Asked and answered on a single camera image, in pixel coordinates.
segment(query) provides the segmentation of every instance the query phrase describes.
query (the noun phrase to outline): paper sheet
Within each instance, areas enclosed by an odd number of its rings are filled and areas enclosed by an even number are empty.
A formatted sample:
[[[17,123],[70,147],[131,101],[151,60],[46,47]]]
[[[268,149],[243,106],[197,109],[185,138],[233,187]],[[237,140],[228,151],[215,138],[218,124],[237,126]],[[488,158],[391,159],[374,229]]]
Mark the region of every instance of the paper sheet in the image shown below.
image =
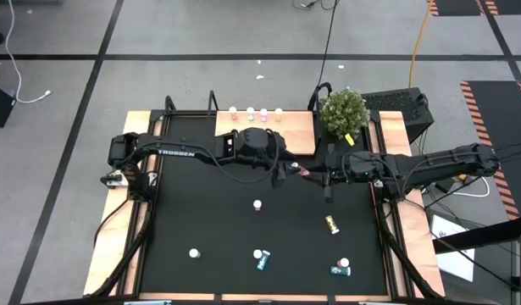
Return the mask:
[[[466,230],[467,229],[463,228],[461,225],[454,224],[451,221],[443,219],[437,215],[433,216],[431,231],[436,236],[450,236],[452,234],[461,233]],[[471,259],[474,259],[474,249],[465,250],[463,253],[465,253]],[[474,264],[469,262],[458,252],[438,254],[437,264],[439,265],[439,268],[445,272],[456,275],[457,277],[468,280],[470,282],[473,281]]]

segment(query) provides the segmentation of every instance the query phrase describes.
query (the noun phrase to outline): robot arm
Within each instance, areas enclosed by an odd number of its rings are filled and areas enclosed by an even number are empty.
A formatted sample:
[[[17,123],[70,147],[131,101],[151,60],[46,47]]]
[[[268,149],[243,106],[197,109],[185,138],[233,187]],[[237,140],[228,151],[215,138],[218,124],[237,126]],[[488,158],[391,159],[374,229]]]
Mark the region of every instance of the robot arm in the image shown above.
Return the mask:
[[[187,143],[186,139],[176,142],[160,136],[129,133],[112,140],[108,163],[113,169],[119,169],[128,181],[129,196],[133,200],[150,199],[148,189],[153,186],[152,176],[141,173],[137,167],[138,162],[150,155],[196,158],[219,167],[230,163],[263,166],[272,170],[273,187],[279,187],[287,175],[300,171],[296,164],[285,163],[296,158],[286,151],[285,139],[272,130],[233,130],[214,137],[214,147],[211,152],[204,145]],[[498,168],[497,157],[480,144],[413,157],[371,152],[340,155],[334,145],[329,144],[324,163],[305,168],[322,175],[302,177],[324,188],[326,202],[333,201],[334,184],[376,181],[382,182],[386,198],[402,200],[415,187],[460,174],[490,176]],[[107,176],[101,180],[108,184]]]

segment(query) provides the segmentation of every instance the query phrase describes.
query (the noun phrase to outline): black mat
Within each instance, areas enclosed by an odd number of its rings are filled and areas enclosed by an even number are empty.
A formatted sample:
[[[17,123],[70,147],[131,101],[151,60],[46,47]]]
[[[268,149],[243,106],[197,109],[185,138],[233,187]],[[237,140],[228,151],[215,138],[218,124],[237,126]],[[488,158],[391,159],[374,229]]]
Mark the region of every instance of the black mat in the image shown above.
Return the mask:
[[[435,0],[439,16],[480,16],[476,0]]]
[[[214,122],[173,118],[170,136],[208,139]],[[363,143],[353,149],[362,150]],[[225,167],[242,179],[263,175]],[[262,211],[252,202],[260,199]],[[324,217],[341,230],[331,235]],[[189,258],[197,248],[200,259]],[[252,252],[271,252],[264,271]],[[350,260],[350,277],[330,274]],[[141,292],[385,295],[379,233],[369,186],[337,186],[335,202],[322,189],[293,176],[272,190],[269,180],[242,185],[195,159],[166,158],[157,203],[155,236],[142,273]]]
[[[521,0],[494,0],[499,15],[521,14]]]
[[[479,107],[482,120],[494,147],[521,142],[521,91],[515,81],[469,81],[469,87]],[[521,147],[496,149],[502,158],[517,153]],[[502,171],[508,189],[521,215],[521,153],[502,161]]]

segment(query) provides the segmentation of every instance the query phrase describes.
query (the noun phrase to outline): black cable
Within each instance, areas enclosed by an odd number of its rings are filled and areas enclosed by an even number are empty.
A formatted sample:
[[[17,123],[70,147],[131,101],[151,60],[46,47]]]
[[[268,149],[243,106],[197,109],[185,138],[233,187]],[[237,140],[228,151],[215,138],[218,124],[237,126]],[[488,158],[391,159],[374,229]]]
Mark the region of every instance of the black cable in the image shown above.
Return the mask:
[[[309,3],[308,5],[304,5],[303,3],[301,3],[301,5],[303,6],[296,6],[296,0],[292,0],[292,7],[293,8],[297,8],[297,9],[300,9],[300,10],[311,10],[311,8],[313,7],[313,5],[315,3],[317,3],[319,0],[316,0],[316,1],[313,1],[311,3]]]
[[[430,186],[427,186],[427,187],[426,187],[426,190],[428,190],[428,195],[430,195],[431,201],[432,201],[432,202],[436,201],[437,198],[435,198],[435,195],[434,195],[433,192],[431,191]],[[454,211],[452,211],[449,207],[447,207],[447,206],[444,205],[443,203],[437,202],[436,204],[437,204],[438,206],[440,206],[441,208],[443,208],[443,209],[444,209],[445,211],[447,211],[448,213],[450,213],[450,214],[454,217],[454,219],[457,221],[457,223],[458,223],[459,225],[461,225],[463,228],[465,228],[465,225],[463,225],[463,221],[467,221],[467,222],[469,222],[469,223],[471,223],[471,224],[478,225],[478,226],[481,226],[481,227],[486,227],[486,225],[480,224],[480,223],[478,223],[478,222],[476,222],[476,221],[473,221],[473,220],[470,220],[470,219],[463,219],[463,218],[461,218],[461,217],[458,217],[458,216],[456,215],[456,213],[454,213]],[[501,249],[503,249],[503,250],[505,250],[505,251],[507,251],[507,252],[509,252],[509,253],[511,253],[511,254],[513,254],[513,255],[515,255],[515,256],[517,256],[517,257],[520,256],[519,254],[517,254],[517,253],[515,253],[515,252],[513,252],[513,251],[511,251],[511,250],[509,250],[509,249],[507,249],[507,248],[505,248],[505,247],[502,246],[502,245],[498,245],[498,244],[496,244],[496,246],[500,247]]]
[[[499,147],[499,148],[495,148],[494,147],[494,150],[496,150],[496,152],[497,152],[497,151],[500,151],[500,150],[502,150],[504,148],[516,147],[516,146],[520,146],[520,145],[521,145],[521,142],[517,142],[517,143],[505,145],[504,147]]]
[[[375,206],[377,208],[377,213],[382,213],[382,207],[378,204]],[[387,242],[392,251],[396,254],[397,258],[399,258],[402,263],[402,267],[407,271],[409,277],[414,284],[418,287],[420,292],[424,295],[425,298],[442,298],[437,292],[435,292],[430,284],[424,279],[424,277],[419,273],[419,271],[414,267],[413,262],[408,258],[407,254],[403,251],[403,249],[398,245],[396,241],[396,237],[391,233],[390,228],[386,222],[386,219],[381,219],[379,221],[380,224],[380,233],[383,238],[383,242]]]
[[[471,180],[469,183],[465,183],[465,184],[459,186],[459,187],[456,188],[456,190],[454,190],[454,191],[449,191],[447,194],[445,194],[445,195],[439,197],[439,199],[433,201],[432,203],[430,203],[430,204],[428,204],[428,205],[426,205],[426,206],[424,206],[424,207],[425,207],[425,208],[429,208],[429,207],[431,207],[432,205],[438,203],[441,199],[444,199],[444,198],[446,198],[446,197],[449,197],[450,195],[452,195],[452,194],[455,193],[456,191],[459,191],[459,190],[463,189],[465,186],[469,186],[469,185],[471,185],[473,182],[477,181],[478,179],[480,179],[480,177],[476,177],[476,178],[474,178],[473,180]]]
[[[520,153],[521,153],[521,149],[520,149],[519,151],[514,152],[514,153],[511,153],[511,154],[509,154],[509,155],[507,155],[507,156],[500,157],[500,158],[499,158],[499,161],[502,161],[502,160],[504,160],[504,159],[506,159],[506,158],[510,158],[510,157],[517,156],[517,155],[519,155]]]
[[[420,204],[418,204],[418,203],[416,203],[416,202],[414,202],[414,201],[412,201],[412,200],[409,200],[409,199],[406,199],[406,198],[405,198],[405,199],[401,200],[400,202],[409,202],[409,203],[412,203],[412,204],[414,204],[415,206],[419,207],[421,210],[424,210],[424,212],[426,211],[425,208],[424,208],[422,205],[420,205]],[[392,214],[392,211],[393,211],[393,210],[394,210],[394,209],[391,208],[390,211],[388,212],[388,214],[385,215],[385,217],[384,217],[383,219],[388,219],[388,216],[390,216],[390,215]]]
[[[256,179],[256,180],[240,180],[240,179],[237,179],[235,177],[233,177],[232,175],[228,174],[228,172],[226,172],[222,166],[219,164],[219,161],[217,161],[217,158],[211,153],[211,151],[209,149],[207,149],[205,146],[202,146],[202,145],[197,145],[197,144],[188,144],[188,143],[178,143],[178,142],[172,142],[172,141],[153,141],[153,142],[149,142],[149,143],[146,143],[146,144],[143,144],[141,145],[140,147],[137,147],[136,150],[134,150],[134,152],[132,152],[124,161],[124,164],[127,164],[128,162],[130,162],[130,160],[132,159],[132,157],[134,156],[134,154],[144,148],[144,147],[147,147],[147,146],[151,146],[151,145],[154,145],[154,144],[167,144],[167,145],[178,145],[178,146],[183,146],[183,147],[193,147],[193,148],[199,148],[199,149],[202,149],[204,152],[208,153],[209,157],[211,157],[211,159],[213,160],[213,163],[215,164],[215,166],[217,166],[220,171],[226,176],[228,177],[229,179],[235,181],[235,182],[239,182],[239,183],[242,183],[242,184],[252,184],[252,183],[257,183],[257,182],[260,182],[262,180],[265,180],[266,178],[268,178],[271,173],[273,173],[273,171],[275,170],[275,168],[277,167],[277,162],[279,161],[279,142],[277,141],[277,137],[275,136],[275,133],[273,130],[271,129],[266,129],[266,131],[268,131],[269,133],[271,133],[271,135],[274,137],[274,140],[275,140],[275,157],[274,157],[274,163],[273,165],[271,166],[271,168],[268,169],[268,172],[266,173],[266,175]]]
[[[324,57],[322,58],[322,68],[320,68],[320,77],[317,86],[320,85],[320,81],[322,80],[322,74],[324,73],[324,64],[326,63],[326,57],[328,56],[328,46],[330,45],[331,28],[334,25],[335,9],[337,8],[338,3],[339,2],[337,0],[334,0],[334,9],[331,11],[330,30],[328,31],[328,39],[326,40],[326,49],[324,50]]]
[[[336,0],[336,3],[334,4],[333,7],[331,7],[331,8],[326,8],[326,7],[324,6],[324,0],[320,0],[320,6],[322,7],[323,10],[331,10],[331,9],[334,9],[335,6],[336,6],[337,4],[339,4],[340,1],[341,1],[341,0]]]
[[[501,276],[495,274],[493,271],[491,271],[490,269],[487,269],[485,266],[483,266],[482,264],[476,262],[475,260],[473,260],[472,258],[470,258],[469,256],[467,256],[467,254],[463,253],[461,250],[457,250],[455,247],[453,247],[452,245],[448,244],[446,241],[443,241],[441,238],[439,238],[439,236],[437,236],[434,232],[430,231],[431,234],[437,239],[438,242],[440,242],[441,244],[445,245],[446,247],[450,248],[451,250],[453,251],[456,251],[460,254],[462,254],[469,262],[473,263],[475,266],[483,269],[486,273],[490,274],[491,276],[495,277],[496,279],[500,280],[501,282],[505,283],[507,286],[513,288],[515,291],[519,291],[521,292],[521,287],[519,286],[516,286],[514,285],[513,283],[509,282],[508,280],[505,280],[503,279]]]
[[[94,247],[97,245],[97,239],[98,239],[98,234],[100,233],[100,230],[108,222],[108,220],[110,218],[112,218],[128,202],[128,200],[129,199],[126,198],[117,208],[115,208],[115,210],[112,211],[112,213],[110,213],[108,216],[106,216],[106,218],[102,221],[102,223],[100,223],[100,225],[97,228],[97,231],[94,234],[94,244],[93,244]]]
[[[507,164],[507,163],[513,162],[513,161],[520,161],[520,160],[521,160],[521,158],[513,158],[513,159],[510,159],[510,160],[507,160],[507,161],[503,162],[503,164]]]

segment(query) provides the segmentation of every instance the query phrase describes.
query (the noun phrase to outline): black table surface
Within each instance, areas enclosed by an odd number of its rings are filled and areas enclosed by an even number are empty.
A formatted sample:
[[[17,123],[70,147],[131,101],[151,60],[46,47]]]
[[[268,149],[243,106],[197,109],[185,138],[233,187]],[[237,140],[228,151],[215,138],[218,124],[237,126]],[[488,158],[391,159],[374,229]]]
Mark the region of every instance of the black table surface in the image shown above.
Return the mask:
[[[214,119],[175,117],[169,136],[211,139]],[[363,150],[364,143],[351,148]],[[265,174],[243,165],[224,167],[252,180]],[[261,200],[256,212],[254,200]],[[147,244],[140,292],[386,295],[380,238],[369,185],[338,185],[335,201],[299,176],[277,190],[269,179],[244,185],[192,158],[166,158],[156,202],[155,230]],[[340,232],[332,235],[325,217]],[[199,259],[189,257],[196,248]],[[271,252],[264,271],[255,249]],[[330,266],[348,258],[352,274]]]

